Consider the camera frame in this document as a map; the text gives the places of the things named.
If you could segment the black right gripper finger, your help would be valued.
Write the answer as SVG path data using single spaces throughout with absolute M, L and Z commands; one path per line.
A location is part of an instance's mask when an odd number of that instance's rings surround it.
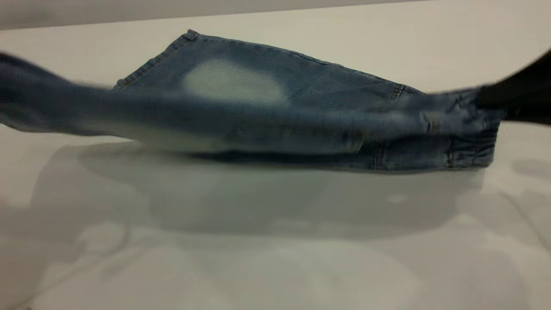
M 551 124 L 551 52 L 508 78 L 482 87 L 476 106 L 503 109 L 506 121 Z

